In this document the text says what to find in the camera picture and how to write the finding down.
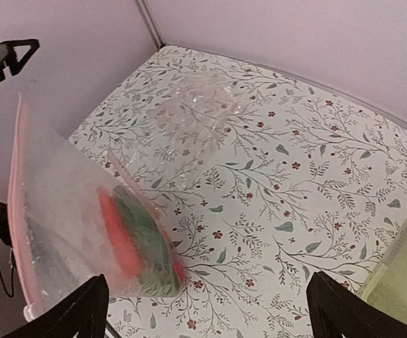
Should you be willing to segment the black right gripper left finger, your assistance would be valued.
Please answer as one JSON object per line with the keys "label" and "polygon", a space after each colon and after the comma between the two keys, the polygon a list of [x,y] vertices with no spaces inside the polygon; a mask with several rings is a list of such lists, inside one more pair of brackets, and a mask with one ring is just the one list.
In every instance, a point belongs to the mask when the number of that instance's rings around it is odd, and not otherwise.
{"label": "black right gripper left finger", "polygon": [[93,337],[106,331],[109,290],[100,274],[87,280],[52,309],[4,338]]}

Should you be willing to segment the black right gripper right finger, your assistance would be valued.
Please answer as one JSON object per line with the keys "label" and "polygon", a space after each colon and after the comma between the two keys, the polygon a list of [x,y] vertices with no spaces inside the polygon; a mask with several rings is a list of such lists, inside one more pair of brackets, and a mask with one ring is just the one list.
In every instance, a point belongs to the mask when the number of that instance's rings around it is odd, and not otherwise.
{"label": "black right gripper right finger", "polygon": [[324,272],[306,288],[314,337],[407,337],[407,325],[373,308]]}

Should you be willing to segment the clear zip top bag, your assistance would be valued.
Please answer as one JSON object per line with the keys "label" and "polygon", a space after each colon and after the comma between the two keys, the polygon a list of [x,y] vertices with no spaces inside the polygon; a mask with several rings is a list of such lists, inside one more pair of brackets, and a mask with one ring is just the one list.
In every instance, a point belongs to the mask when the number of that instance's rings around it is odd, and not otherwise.
{"label": "clear zip top bag", "polygon": [[[142,296],[137,277],[126,277],[116,260],[97,188],[122,184],[66,139],[41,123],[20,99],[15,117],[8,223],[25,296],[24,316],[40,317],[88,279],[106,278],[112,297]],[[173,243],[158,210],[154,216],[163,236]]]}

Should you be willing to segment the green leafy vegetable toy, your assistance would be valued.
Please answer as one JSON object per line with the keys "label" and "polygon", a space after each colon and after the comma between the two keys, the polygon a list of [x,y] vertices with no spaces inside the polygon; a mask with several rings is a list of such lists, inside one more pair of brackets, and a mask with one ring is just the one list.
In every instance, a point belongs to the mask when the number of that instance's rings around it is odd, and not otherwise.
{"label": "green leafy vegetable toy", "polygon": [[113,189],[119,216],[141,258],[141,272],[137,276],[142,296],[176,296],[181,283],[173,267],[169,241],[163,236],[153,216],[126,187]]}

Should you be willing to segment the red carrot toy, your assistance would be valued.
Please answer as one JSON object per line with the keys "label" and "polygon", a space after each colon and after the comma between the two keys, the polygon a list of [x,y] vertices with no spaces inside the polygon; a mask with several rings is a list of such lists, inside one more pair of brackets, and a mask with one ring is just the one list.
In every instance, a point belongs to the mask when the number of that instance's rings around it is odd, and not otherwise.
{"label": "red carrot toy", "polygon": [[104,187],[97,188],[97,195],[106,232],[118,265],[126,277],[137,277],[142,271],[142,261],[118,213],[115,199]]}

